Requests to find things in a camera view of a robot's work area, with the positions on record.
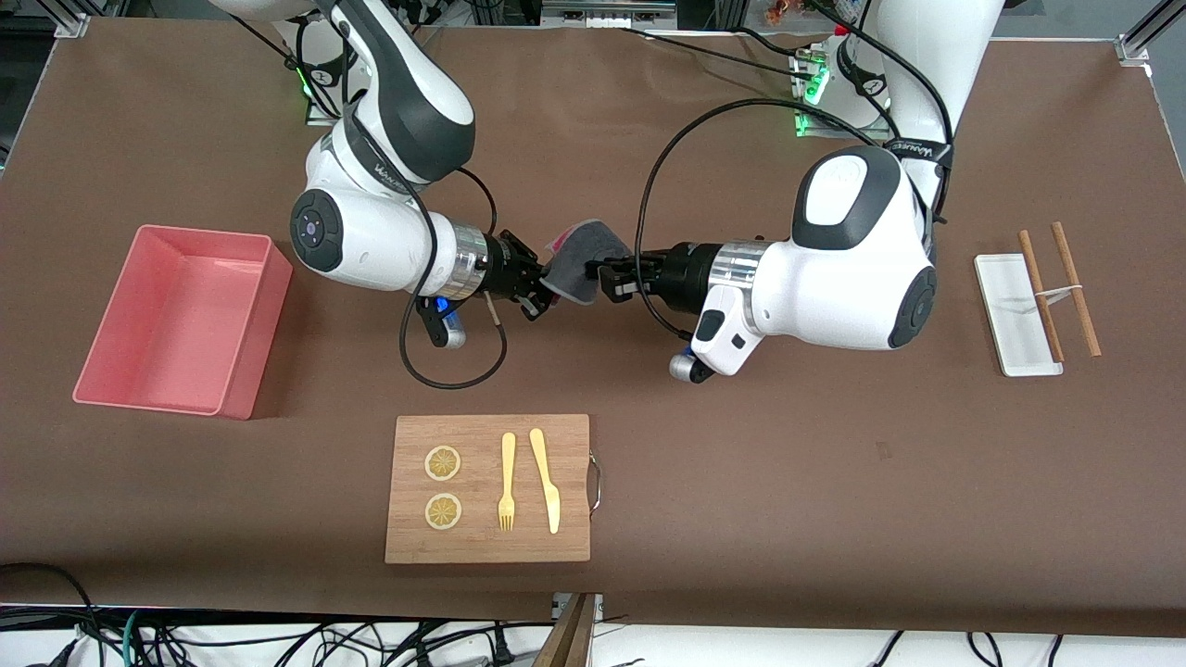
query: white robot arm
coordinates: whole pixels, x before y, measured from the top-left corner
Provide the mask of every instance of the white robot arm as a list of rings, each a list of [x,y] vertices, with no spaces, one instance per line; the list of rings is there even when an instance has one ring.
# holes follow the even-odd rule
[[[937,288],[931,209],[1002,5],[874,5],[881,44],[930,80],[942,103],[907,68],[885,58],[890,113],[901,136],[884,148],[846,148],[820,160],[799,188],[786,241],[681,243],[645,253],[645,269],[629,278],[637,273],[642,287],[624,288],[621,265],[599,262],[607,265],[598,271],[611,299],[642,290],[672,310],[700,315],[688,349],[671,360],[674,376],[702,382],[714,373],[733,375],[765,336],[890,350],[918,335]]]
[[[880,39],[933,82],[943,104],[907,68],[886,61],[901,139],[891,150],[844,148],[817,163],[799,189],[786,241],[680,243],[589,261],[585,275],[600,278],[612,300],[627,299],[623,287],[633,281],[633,291],[699,313],[688,350],[670,364],[682,380],[735,374],[765,336],[862,350],[908,343],[936,291],[930,208],[943,183],[936,163],[950,157],[1002,2],[880,0]],[[370,89],[306,160],[308,184],[291,223],[302,262],[351,285],[415,292],[438,347],[464,342],[449,304],[474,293],[516,300],[529,319],[548,309],[547,269],[512,235],[496,239],[416,204],[420,190],[468,160],[473,109],[384,2],[216,4],[269,19],[315,5],[371,75]]]
[[[308,182],[293,207],[289,231],[308,268],[385,291],[416,291],[423,278],[415,305],[438,347],[465,342],[452,304],[478,292],[518,301],[530,319],[548,309],[551,293],[538,282],[542,267],[514,235],[496,239],[416,204],[421,190],[470,159],[474,114],[461,89],[382,0],[215,4],[272,20],[317,8],[370,72],[366,93],[343,109],[306,158]]]

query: pink plastic bin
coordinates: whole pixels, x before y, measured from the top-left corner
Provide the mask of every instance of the pink plastic bin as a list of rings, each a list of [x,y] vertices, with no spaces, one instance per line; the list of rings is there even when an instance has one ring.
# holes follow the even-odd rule
[[[74,400],[249,418],[292,273],[267,236],[141,227]]]

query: yellow knife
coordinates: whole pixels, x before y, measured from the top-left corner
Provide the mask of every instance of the yellow knife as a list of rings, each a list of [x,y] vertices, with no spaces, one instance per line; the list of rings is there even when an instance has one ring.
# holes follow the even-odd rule
[[[540,479],[543,481],[543,500],[548,503],[548,531],[553,535],[560,529],[560,489],[551,483],[548,476],[548,450],[543,442],[543,431],[531,428],[531,451],[535,453],[535,463],[540,466]]]

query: green led light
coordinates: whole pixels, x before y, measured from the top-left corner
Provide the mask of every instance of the green led light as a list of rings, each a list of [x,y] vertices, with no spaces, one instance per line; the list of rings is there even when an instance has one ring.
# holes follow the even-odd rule
[[[829,78],[828,68],[825,66],[821,66],[820,74],[811,77],[811,81],[815,82],[816,84],[809,85],[806,95],[804,96],[804,100],[806,100],[809,104],[820,103],[820,96],[823,95],[823,87],[828,85],[828,78]]]
[[[296,70],[296,76],[300,77],[300,89],[305,93],[305,96],[310,100],[313,99],[313,91],[308,88],[308,82],[305,81],[305,72]]]

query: yellow fork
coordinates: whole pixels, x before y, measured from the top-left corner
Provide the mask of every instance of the yellow fork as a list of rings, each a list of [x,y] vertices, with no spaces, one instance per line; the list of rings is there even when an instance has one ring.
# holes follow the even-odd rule
[[[515,527],[515,498],[511,497],[511,477],[515,476],[515,433],[503,433],[503,497],[498,501],[498,528]]]

